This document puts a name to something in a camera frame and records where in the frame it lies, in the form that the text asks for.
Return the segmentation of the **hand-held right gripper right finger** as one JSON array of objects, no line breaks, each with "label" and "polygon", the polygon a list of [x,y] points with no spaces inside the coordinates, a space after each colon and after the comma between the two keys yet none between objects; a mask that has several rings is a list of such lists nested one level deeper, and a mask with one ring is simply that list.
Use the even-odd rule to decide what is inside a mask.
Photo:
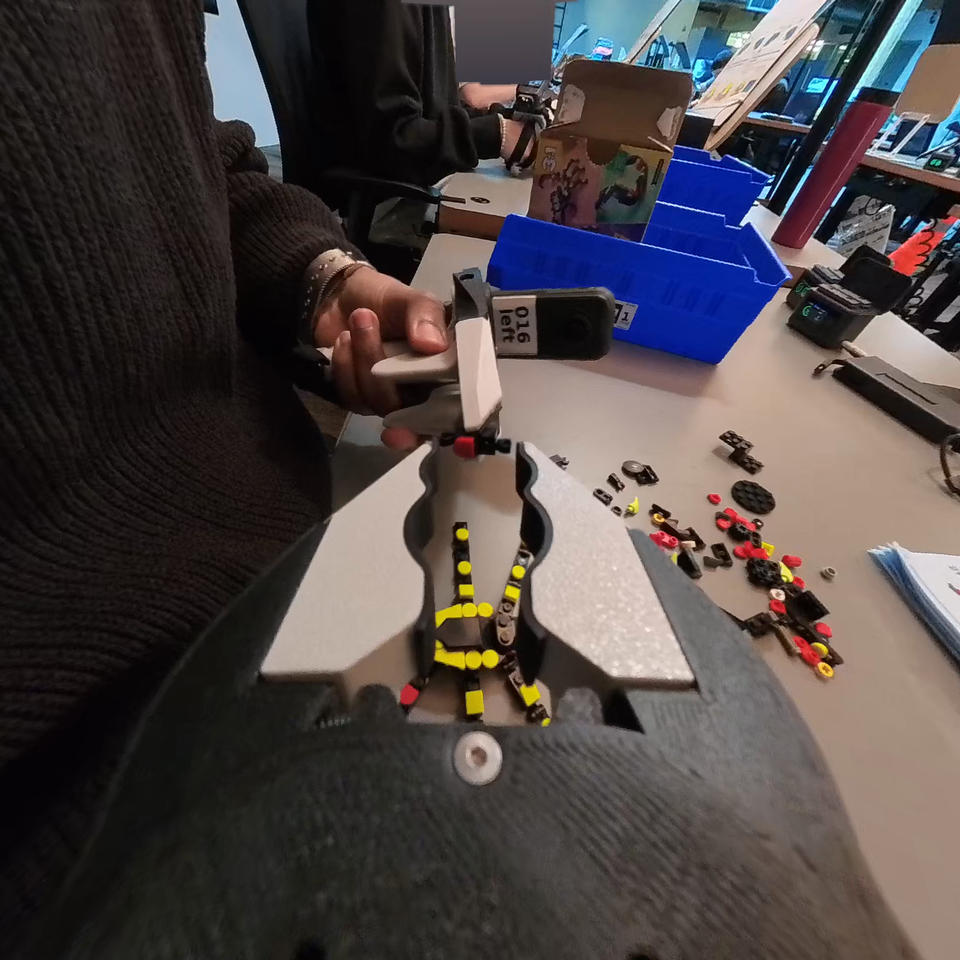
[{"label": "hand-held right gripper right finger", "polygon": [[531,442],[518,445],[521,538],[531,553],[515,641],[555,721],[602,721],[632,696],[695,694],[670,614],[622,519]]}]

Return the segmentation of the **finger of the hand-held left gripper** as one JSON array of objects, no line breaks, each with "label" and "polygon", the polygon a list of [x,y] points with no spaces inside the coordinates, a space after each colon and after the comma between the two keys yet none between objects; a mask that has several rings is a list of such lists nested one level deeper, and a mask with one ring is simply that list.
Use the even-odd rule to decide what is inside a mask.
[{"label": "finger of the hand-held left gripper", "polygon": [[454,333],[462,428],[476,433],[498,414],[502,402],[493,331],[486,318],[477,317],[459,320]]}]

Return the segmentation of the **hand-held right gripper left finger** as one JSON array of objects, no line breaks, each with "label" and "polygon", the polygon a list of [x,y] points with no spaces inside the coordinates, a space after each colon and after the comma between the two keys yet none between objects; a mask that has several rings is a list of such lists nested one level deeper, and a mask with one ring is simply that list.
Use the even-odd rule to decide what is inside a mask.
[{"label": "hand-held right gripper left finger", "polygon": [[330,517],[265,655],[266,682],[328,684],[350,706],[406,686],[433,649],[437,444],[408,454]]}]

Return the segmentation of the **red studded black lego clip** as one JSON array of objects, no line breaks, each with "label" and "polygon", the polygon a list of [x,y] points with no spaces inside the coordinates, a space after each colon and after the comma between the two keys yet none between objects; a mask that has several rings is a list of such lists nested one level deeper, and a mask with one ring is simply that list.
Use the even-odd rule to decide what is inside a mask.
[{"label": "red studded black lego clip", "polygon": [[444,434],[438,438],[438,444],[441,448],[450,449],[464,461],[510,454],[513,447],[510,438],[504,438],[495,431]]}]

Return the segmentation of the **black yellow lego spider model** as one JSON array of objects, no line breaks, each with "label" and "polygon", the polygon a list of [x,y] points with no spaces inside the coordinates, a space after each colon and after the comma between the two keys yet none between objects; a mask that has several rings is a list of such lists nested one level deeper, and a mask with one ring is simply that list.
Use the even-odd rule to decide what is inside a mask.
[{"label": "black yellow lego spider model", "polygon": [[479,723],[486,713],[482,677],[497,673],[524,720],[546,728],[552,723],[551,714],[539,686],[524,679],[517,645],[521,600],[533,556],[521,543],[498,602],[481,602],[475,592],[472,543],[469,524],[455,522],[451,530],[454,600],[436,611],[433,659],[403,686],[399,705],[404,714],[411,714],[434,676],[447,671],[460,679],[464,718]]}]

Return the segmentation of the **pile of loose lego pieces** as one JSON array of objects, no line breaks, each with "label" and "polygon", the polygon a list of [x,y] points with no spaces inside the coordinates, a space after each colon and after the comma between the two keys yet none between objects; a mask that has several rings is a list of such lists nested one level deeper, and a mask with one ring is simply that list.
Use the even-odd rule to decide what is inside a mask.
[{"label": "pile of loose lego pieces", "polygon": [[800,575],[798,554],[780,551],[768,539],[767,520],[777,505],[774,494],[756,481],[762,462],[749,439],[728,430],[719,437],[727,461],[747,474],[734,480],[728,494],[710,490],[704,499],[711,510],[713,539],[684,522],[676,510],[656,501],[642,504],[640,492],[661,483],[654,466],[626,458],[608,471],[592,494],[602,506],[625,521],[645,520],[649,540],[675,568],[702,584],[707,572],[738,571],[761,600],[761,608],[745,617],[722,608],[722,614],[753,641],[776,643],[822,685],[836,679],[845,658],[837,650],[829,609]]}]

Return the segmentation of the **lego instruction booklet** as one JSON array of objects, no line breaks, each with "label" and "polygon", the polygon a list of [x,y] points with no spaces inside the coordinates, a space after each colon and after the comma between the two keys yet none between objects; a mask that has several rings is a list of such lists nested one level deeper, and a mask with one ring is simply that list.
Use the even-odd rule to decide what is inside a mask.
[{"label": "lego instruction booklet", "polygon": [[873,547],[868,555],[907,606],[959,662],[959,557],[911,551],[896,543]]}]

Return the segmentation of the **person's left hand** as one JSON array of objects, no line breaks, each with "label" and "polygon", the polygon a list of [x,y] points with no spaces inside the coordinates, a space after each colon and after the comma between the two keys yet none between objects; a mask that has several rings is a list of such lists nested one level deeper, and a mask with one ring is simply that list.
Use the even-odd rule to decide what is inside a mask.
[{"label": "person's left hand", "polygon": [[310,332],[314,347],[331,352],[335,401],[379,418],[401,406],[396,385],[373,374],[386,345],[404,341],[426,355],[449,346],[444,304],[369,266],[348,267],[320,287]]}]

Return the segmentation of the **blue plastic bin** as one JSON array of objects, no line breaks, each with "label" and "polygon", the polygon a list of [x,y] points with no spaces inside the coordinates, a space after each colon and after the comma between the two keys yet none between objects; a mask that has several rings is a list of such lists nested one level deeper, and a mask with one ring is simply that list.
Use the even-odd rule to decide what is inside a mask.
[{"label": "blue plastic bin", "polygon": [[615,339],[717,365],[790,279],[744,222],[769,181],[733,156],[680,147],[640,242],[511,214],[486,276],[507,291],[605,287]]}]

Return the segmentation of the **cardboard box with colourful print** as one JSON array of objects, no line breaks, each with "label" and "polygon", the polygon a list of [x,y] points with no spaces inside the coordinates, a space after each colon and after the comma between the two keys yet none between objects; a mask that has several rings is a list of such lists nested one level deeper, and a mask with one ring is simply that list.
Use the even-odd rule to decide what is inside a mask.
[{"label": "cardboard box with colourful print", "polygon": [[536,140],[527,216],[642,241],[692,94],[686,71],[570,61]]}]

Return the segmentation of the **dark red bottle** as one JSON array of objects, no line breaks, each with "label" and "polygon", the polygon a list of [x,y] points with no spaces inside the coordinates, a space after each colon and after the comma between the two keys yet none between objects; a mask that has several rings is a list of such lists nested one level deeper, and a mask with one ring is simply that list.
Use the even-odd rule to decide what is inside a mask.
[{"label": "dark red bottle", "polygon": [[769,201],[769,210],[779,217],[771,237],[774,245],[799,250],[807,244],[899,97],[893,90],[864,86],[846,106],[829,138],[813,131],[807,134]]}]

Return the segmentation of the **printed cardboard sheet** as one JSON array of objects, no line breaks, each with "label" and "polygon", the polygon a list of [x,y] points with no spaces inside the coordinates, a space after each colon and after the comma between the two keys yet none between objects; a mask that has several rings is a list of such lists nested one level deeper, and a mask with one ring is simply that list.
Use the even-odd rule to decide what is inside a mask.
[{"label": "printed cardboard sheet", "polygon": [[819,35],[817,19],[831,1],[780,1],[758,22],[708,90],[696,114],[712,127],[703,149],[711,152],[732,136]]}]

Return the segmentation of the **black power adapter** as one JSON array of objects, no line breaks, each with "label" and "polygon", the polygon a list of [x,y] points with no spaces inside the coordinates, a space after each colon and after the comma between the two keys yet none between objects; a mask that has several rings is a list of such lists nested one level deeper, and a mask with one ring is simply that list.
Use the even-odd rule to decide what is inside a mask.
[{"label": "black power adapter", "polygon": [[876,356],[836,358],[817,366],[846,389],[919,437],[939,445],[959,433],[959,389],[918,380]]}]

